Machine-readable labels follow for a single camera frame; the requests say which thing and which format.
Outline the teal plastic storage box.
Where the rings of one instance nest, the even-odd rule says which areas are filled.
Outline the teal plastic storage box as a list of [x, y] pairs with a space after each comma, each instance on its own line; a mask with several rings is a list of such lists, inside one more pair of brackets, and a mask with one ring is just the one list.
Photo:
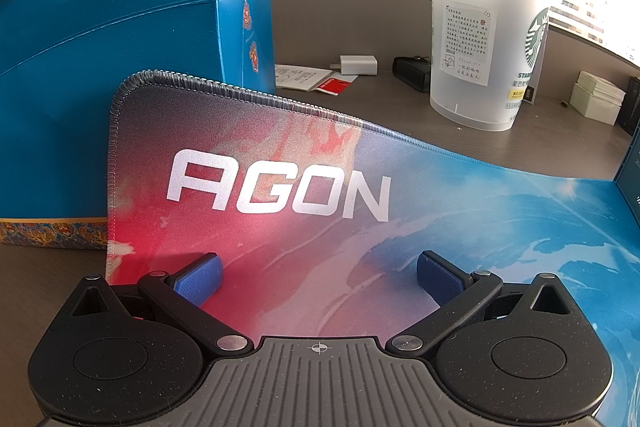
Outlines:
[[626, 203], [640, 223], [640, 141], [639, 133], [634, 135], [614, 181], [624, 196]]

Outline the translucent Starbucks plastic cup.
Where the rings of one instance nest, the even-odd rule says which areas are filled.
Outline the translucent Starbucks plastic cup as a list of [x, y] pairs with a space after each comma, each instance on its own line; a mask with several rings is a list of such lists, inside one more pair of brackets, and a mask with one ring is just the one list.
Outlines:
[[550, 0], [432, 0], [431, 106], [485, 131], [513, 126], [548, 29]]

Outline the white stacked boxes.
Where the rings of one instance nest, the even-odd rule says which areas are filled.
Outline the white stacked boxes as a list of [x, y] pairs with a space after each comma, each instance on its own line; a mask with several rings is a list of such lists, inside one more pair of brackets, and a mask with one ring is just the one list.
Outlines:
[[570, 95], [570, 106], [582, 116], [613, 126], [626, 92], [604, 78], [580, 72]]

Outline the blue paper gift bag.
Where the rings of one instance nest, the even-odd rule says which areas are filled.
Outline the blue paper gift bag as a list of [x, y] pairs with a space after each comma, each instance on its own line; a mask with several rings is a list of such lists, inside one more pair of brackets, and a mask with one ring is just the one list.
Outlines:
[[1, 0], [1, 239], [106, 242], [119, 85], [147, 69], [273, 92], [270, 0]]

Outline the black small box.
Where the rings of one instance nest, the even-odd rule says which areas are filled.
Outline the black small box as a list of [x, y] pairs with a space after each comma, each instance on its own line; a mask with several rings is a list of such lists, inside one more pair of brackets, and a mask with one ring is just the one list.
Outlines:
[[420, 56], [398, 56], [393, 60], [393, 75], [416, 91], [431, 91], [431, 61]]

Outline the white paper booklet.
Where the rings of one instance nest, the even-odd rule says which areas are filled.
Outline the white paper booklet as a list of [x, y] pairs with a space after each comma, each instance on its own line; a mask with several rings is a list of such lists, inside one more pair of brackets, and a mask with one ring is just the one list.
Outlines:
[[294, 65], [274, 65], [276, 86], [279, 89], [312, 91], [332, 75], [331, 69]]

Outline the red and white card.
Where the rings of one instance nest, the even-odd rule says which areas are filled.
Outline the red and white card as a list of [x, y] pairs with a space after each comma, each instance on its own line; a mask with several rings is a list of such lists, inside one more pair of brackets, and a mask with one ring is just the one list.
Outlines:
[[356, 76], [330, 76], [320, 82], [314, 90], [323, 94], [337, 96], [346, 90], [356, 79]]

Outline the AGON printed desk mat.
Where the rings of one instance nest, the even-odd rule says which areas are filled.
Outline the AGON printed desk mat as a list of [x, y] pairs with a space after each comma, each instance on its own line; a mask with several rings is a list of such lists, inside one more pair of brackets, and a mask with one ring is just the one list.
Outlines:
[[174, 72], [139, 72], [111, 108], [106, 277], [201, 254], [206, 310], [252, 339], [375, 336], [434, 301], [431, 249], [463, 270], [553, 272], [611, 355], [599, 413], [639, 421], [639, 225], [617, 183], [506, 169], [330, 110]]

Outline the white power adapter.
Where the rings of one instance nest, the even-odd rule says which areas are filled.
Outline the white power adapter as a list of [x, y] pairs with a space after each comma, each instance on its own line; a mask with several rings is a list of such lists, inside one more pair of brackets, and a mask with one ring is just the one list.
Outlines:
[[374, 55], [341, 55], [337, 62], [330, 64], [330, 69], [347, 76], [376, 76], [378, 60]]

